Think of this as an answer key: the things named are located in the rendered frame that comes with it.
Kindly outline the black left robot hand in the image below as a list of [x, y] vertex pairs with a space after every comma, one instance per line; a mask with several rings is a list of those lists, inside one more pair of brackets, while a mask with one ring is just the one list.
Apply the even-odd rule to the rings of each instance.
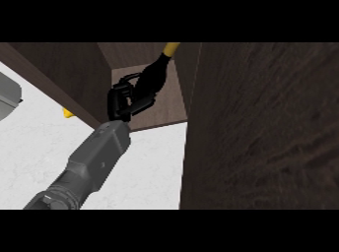
[[134, 85], [128, 82], [139, 77], [139, 73], [128, 74], [120, 78], [108, 92], [108, 116], [109, 120], [130, 122], [130, 118], [137, 115], [155, 102], [155, 93], [145, 97], [136, 97]]

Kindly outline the black wine bottle yellow neck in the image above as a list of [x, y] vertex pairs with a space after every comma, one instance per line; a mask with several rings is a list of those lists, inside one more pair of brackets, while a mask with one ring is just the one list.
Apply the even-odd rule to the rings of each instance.
[[149, 108], [155, 102], [155, 95], [162, 89], [167, 78], [167, 65], [174, 55], [179, 42], [168, 42], [158, 59], [145, 67], [133, 87], [131, 114]]

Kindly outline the brown wooden cabinet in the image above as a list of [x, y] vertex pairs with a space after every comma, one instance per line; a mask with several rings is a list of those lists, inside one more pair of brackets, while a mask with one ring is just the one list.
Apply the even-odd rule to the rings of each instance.
[[[0, 42], [0, 61], [43, 93], [97, 127], [108, 118], [108, 91], [122, 75], [158, 58], [159, 42]], [[179, 45], [154, 106], [130, 122], [134, 131], [182, 123], [189, 117], [201, 45]]]

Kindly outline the dark brown cabinet door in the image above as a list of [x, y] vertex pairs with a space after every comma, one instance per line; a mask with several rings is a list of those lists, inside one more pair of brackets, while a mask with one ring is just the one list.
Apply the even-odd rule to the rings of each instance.
[[207, 43], [185, 209], [339, 209], [339, 43]]

